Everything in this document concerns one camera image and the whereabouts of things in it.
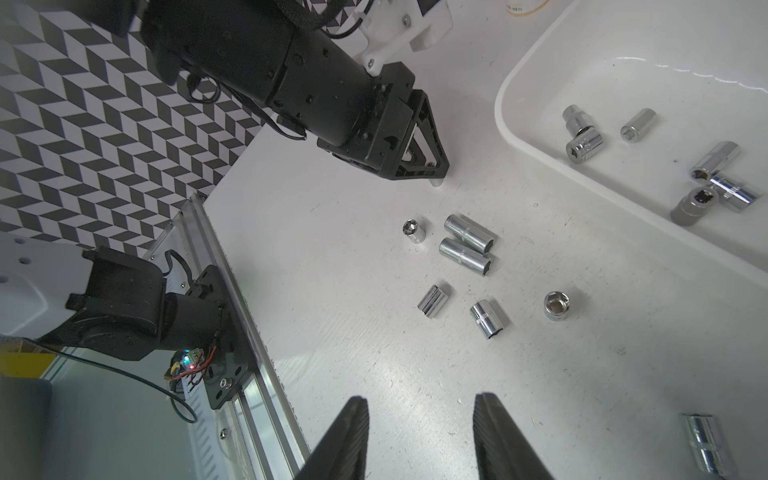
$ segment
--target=wire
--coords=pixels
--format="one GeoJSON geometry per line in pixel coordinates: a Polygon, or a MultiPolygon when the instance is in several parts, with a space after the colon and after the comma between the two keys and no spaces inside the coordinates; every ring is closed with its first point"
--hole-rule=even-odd
{"type": "MultiPolygon", "coordinates": [[[[366,5],[365,9],[362,11],[365,15],[368,15],[368,12],[370,12],[371,7],[373,6],[373,0],[368,0],[368,4],[366,5]]],[[[357,22],[355,22],[354,25],[349,27],[349,30],[343,32],[343,33],[331,33],[327,31],[324,28],[321,28],[320,31],[324,34],[326,34],[326,37],[332,38],[334,40],[339,40],[340,38],[347,38],[351,34],[355,33],[355,31],[360,28],[360,25],[362,25],[362,18],[358,18],[357,22]]]]}
{"type": "Polygon", "coordinates": [[[163,276],[168,276],[168,274],[174,269],[174,262],[170,259],[171,257],[175,258],[178,263],[181,265],[181,268],[184,269],[184,272],[187,273],[187,283],[189,284],[190,288],[192,288],[195,285],[195,282],[192,278],[192,270],[190,270],[189,263],[181,256],[176,250],[165,250],[165,261],[168,263],[168,271],[163,273],[163,276]]]}
{"type": "Polygon", "coordinates": [[[195,98],[192,96],[192,92],[197,90],[197,85],[194,85],[194,88],[190,86],[191,78],[192,78],[192,74],[190,74],[190,76],[187,77],[187,88],[189,89],[189,92],[190,92],[190,97],[187,100],[189,102],[194,104],[208,105],[208,104],[215,104],[216,102],[219,101],[219,98],[221,98],[221,82],[219,82],[216,78],[213,78],[213,77],[202,77],[202,78],[198,77],[198,80],[197,80],[198,84],[200,83],[201,80],[204,80],[205,78],[209,78],[214,83],[214,85],[216,85],[216,90],[214,91],[214,94],[212,94],[210,97],[206,97],[201,92],[200,95],[202,95],[203,97],[195,98]]]}
{"type": "Polygon", "coordinates": [[[291,140],[306,140],[306,132],[304,135],[291,135],[286,133],[277,123],[275,123],[275,120],[272,120],[272,118],[264,110],[262,110],[261,107],[256,105],[255,101],[251,100],[246,95],[241,94],[239,91],[235,90],[229,85],[222,84],[221,86],[222,88],[228,90],[232,96],[235,97],[244,107],[248,107],[254,114],[256,114],[258,118],[261,118],[265,124],[269,125],[277,133],[291,140]]]}
{"type": "Polygon", "coordinates": [[[175,377],[174,377],[174,378],[172,378],[171,380],[178,380],[178,379],[180,379],[180,378],[182,378],[182,377],[185,377],[185,376],[187,376],[187,375],[192,375],[192,374],[194,374],[194,373],[198,373],[198,372],[202,372],[202,371],[204,371],[204,370],[205,370],[205,369],[208,367],[208,364],[210,363],[210,361],[211,361],[211,360],[214,358],[214,353],[216,353],[216,347],[214,347],[214,348],[213,348],[213,349],[210,351],[210,355],[208,356],[208,359],[205,361],[205,363],[204,363],[203,365],[201,365],[201,366],[199,366],[199,367],[195,367],[195,368],[193,368],[192,370],[187,370],[186,372],[184,372],[184,373],[181,373],[181,374],[180,374],[180,375],[178,375],[178,376],[175,376],[175,377]]]}
{"type": "Polygon", "coordinates": [[[190,407],[184,400],[182,400],[179,396],[167,391],[163,387],[156,385],[149,380],[142,379],[140,376],[134,375],[133,373],[126,372],[125,370],[120,370],[119,368],[115,368],[113,366],[105,365],[104,363],[94,362],[93,360],[84,359],[79,356],[70,355],[68,353],[64,352],[57,352],[56,350],[53,350],[51,348],[48,348],[47,346],[40,345],[39,343],[35,342],[34,340],[24,338],[24,341],[31,343],[32,345],[38,347],[39,349],[43,349],[47,352],[53,353],[54,355],[63,356],[66,359],[74,360],[75,362],[84,363],[86,365],[90,366],[97,366],[100,369],[109,370],[110,372],[119,373],[120,375],[126,376],[129,379],[136,380],[137,382],[141,382],[145,384],[146,386],[149,386],[158,392],[162,393],[163,395],[170,398],[171,405],[174,406],[174,411],[181,417],[182,420],[184,420],[187,423],[196,423],[197,422],[197,413],[190,407]],[[184,415],[181,415],[181,412],[179,412],[178,408],[176,407],[176,403],[179,402],[181,406],[183,406],[189,413],[192,414],[192,419],[185,417],[184,415]]]}

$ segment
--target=chrome socket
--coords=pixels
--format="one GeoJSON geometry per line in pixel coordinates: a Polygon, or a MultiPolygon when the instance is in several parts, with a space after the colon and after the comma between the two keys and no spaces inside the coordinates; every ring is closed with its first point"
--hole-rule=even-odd
{"type": "Polygon", "coordinates": [[[550,292],[544,297],[544,314],[553,322],[565,320],[571,308],[571,299],[562,292],[550,292]]]}
{"type": "Polygon", "coordinates": [[[427,236],[424,228],[419,225],[416,220],[408,220],[402,226],[402,232],[409,238],[409,240],[416,244],[423,242],[427,236]]]}
{"type": "Polygon", "coordinates": [[[472,305],[469,312],[486,339],[490,339],[504,328],[502,327],[502,321],[498,318],[498,314],[487,300],[480,300],[475,305],[472,305]]]}
{"type": "Polygon", "coordinates": [[[671,211],[672,221],[683,227],[694,225],[720,200],[720,194],[712,187],[696,187],[671,211]]]}
{"type": "Polygon", "coordinates": [[[437,315],[437,312],[440,311],[447,300],[448,294],[440,290],[437,285],[432,285],[416,308],[426,315],[427,318],[432,318],[437,315]]]}
{"type": "Polygon", "coordinates": [[[445,229],[456,235],[468,247],[483,254],[490,252],[496,241],[496,237],[485,228],[469,223],[455,214],[445,219],[445,229]]]}
{"type": "Polygon", "coordinates": [[[717,417],[696,413],[684,413],[682,417],[699,470],[718,478],[732,478],[735,468],[717,417]]]}
{"type": "Polygon", "coordinates": [[[655,121],[656,112],[650,108],[643,108],[621,128],[621,137],[631,144],[638,142],[645,137],[655,121]]]}
{"type": "Polygon", "coordinates": [[[763,192],[736,177],[718,172],[710,178],[709,186],[720,194],[720,203],[741,213],[763,196],[763,192]]]}
{"type": "Polygon", "coordinates": [[[491,259],[451,238],[444,238],[440,243],[440,254],[483,276],[491,269],[491,259]]]}
{"type": "Polygon", "coordinates": [[[690,177],[700,184],[712,180],[712,177],[723,170],[734,158],[741,153],[741,147],[732,141],[721,141],[690,169],[690,177]]]}
{"type": "Polygon", "coordinates": [[[563,120],[565,120],[565,128],[573,138],[578,137],[588,128],[594,127],[592,117],[587,115],[576,105],[570,105],[563,110],[563,120]]]}
{"type": "Polygon", "coordinates": [[[605,148],[603,135],[594,127],[588,128],[565,145],[565,154],[575,164],[582,164],[605,148]]]}

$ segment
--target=white table surface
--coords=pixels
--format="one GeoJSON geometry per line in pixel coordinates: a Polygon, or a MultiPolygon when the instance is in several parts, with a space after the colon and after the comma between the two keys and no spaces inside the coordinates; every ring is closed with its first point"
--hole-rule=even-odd
{"type": "Polygon", "coordinates": [[[706,478],[681,412],[717,414],[741,478],[765,478],[766,318],[542,193],[495,127],[504,76],[568,0],[523,18],[501,0],[449,4],[453,30],[398,56],[451,161],[441,187],[381,180],[265,128],[204,204],[309,445],[361,395],[368,478],[477,478],[472,407],[489,391],[555,478],[706,478]],[[457,212],[498,234],[485,278],[438,253],[457,212]],[[419,246],[401,231],[412,217],[429,229],[419,246]],[[433,283],[451,298],[426,319],[415,305],[433,283]],[[543,317],[550,290],[571,295],[568,321],[543,317]],[[508,323],[491,340],[469,315],[484,298],[508,323]]]}

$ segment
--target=chevron patterned wall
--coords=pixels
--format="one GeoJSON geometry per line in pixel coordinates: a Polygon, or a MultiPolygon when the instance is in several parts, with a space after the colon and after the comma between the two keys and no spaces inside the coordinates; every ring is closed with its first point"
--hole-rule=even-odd
{"type": "Polygon", "coordinates": [[[143,255],[261,128],[225,94],[216,104],[190,104],[162,83],[138,18],[126,38],[70,12],[26,5],[0,22],[2,231],[143,255]]]}

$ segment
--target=black cable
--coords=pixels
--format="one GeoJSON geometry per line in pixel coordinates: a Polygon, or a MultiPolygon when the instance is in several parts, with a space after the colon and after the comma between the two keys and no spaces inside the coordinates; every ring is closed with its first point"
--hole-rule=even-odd
{"type": "MultiPolygon", "coordinates": [[[[368,12],[371,10],[371,6],[373,5],[373,0],[368,0],[368,5],[366,5],[366,8],[362,11],[362,13],[368,15],[368,12]]],[[[360,28],[360,25],[362,25],[362,18],[358,18],[357,22],[355,22],[352,27],[349,28],[349,30],[343,32],[343,33],[331,33],[327,31],[324,28],[321,28],[320,31],[324,34],[326,34],[326,37],[332,38],[334,40],[339,40],[340,38],[347,38],[351,34],[355,33],[355,31],[360,28]]]]}
{"type": "Polygon", "coordinates": [[[222,88],[225,88],[232,94],[233,97],[235,97],[244,107],[248,107],[249,110],[251,110],[258,118],[261,118],[263,122],[267,125],[269,125],[273,130],[275,130],[277,133],[283,135],[285,138],[289,138],[291,140],[306,140],[306,133],[304,135],[291,135],[286,133],[280,126],[275,122],[275,120],[272,120],[272,118],[258,105],[256,105],[256,102],[248,98],[246,95],[241,94],[239,91],[235,90],[234,88],[230,87],[229,85],[222,84],[222,88]]]}
{"type": "Polygon", "coordinates": [[[205,78],[200,78],[200,77],[197,77],[196,75],[193,77],[192,74],[190,74],[190,76],[187,77],[187,90],[189,90],[189,98],[187,100],[190,103],[203,104],[203,105],[215,104],[216,102],[219,101],[219,98],[221,98],[221,83],[216,78],[213,78],[213,77],[206,77],[206,78],[209,78],[214,83],[214,85],[216,85],[216,90],[214,91],[214,94],[212,94],[210,97],[206,97],[205,95],[203,95],[203,92],[201,92],[200,95],[202,95],[203,97],[195,98],[192,96],[192,92],[197,90],[197,86],[205,78]]]}
{"type": "Polygon", "coordinates": [[[347,0],[328,0],[322,13],[315,13],[304,8],[296,0],[273,0],[277,8],[293,23],[304,31],[317,30],[328,25],[346,6],[347,0]]]}
{"type": "Polygon", "coordinates": [[[74,360],[75,362],[84,363],[86,365],[90,366],[97,366],[100,369],[109,370],[110,372],[119,373],[120,375],[126,376],[129,379],[136,380],[137,382],[141,382],[145,384],[146,386],[152,387],[153,389],[157,390],[158,392],[162,393],[163,395],[166,395],[170,398],[170,403],[174,407],[174,410],[176,413],[187,423],[196,423],[197,422],[197,413],[190,407],[184,400],[182,400],[179,396],[167,391],[161,386],[155,385],[154,383],[150,382],[149,380],[142,379],[140,376],[134,375],[133,373],[126,372],[125,370],[120,370],[119,368],[115,368],[113,366],[105,365],[104,363],[94,362],[93,360],[88,360],[81,358],[79,356],[70,355],[68,353],[64,352],[57,352],[56,350],[50,349],[47,346],[40,345],[39,343],[35,342],[34,340],[30,340],[27,338],[24,338],[24,341],[31,343],[32,345],[38,347],[39,349],[43,349],[47,352],[53,353],[58,356],[63,356],[66,359],[74,360]],[[183,406],[189,413],[192,414],[192,419],[188,419],[184,415],[181,415],[181,412],[176,408],[175,402],[179,402],[181,406],[183,406]]]}
{"type": "Polygon", "coordinates": [[[170,259],[171,257],[175,258],[181,265],[181,268],[184,269],[184,272],[187,274],[187,284],[192,288],[195,285],[194,279],[192,278],[192,270],[190,269],[189,263],[187,263],[176,250],[165,250],[165,261],[168,263],[168,271],[163,273],[163,276],[168,276],[170,271],[174,269],[174,262],[170,259]]]}

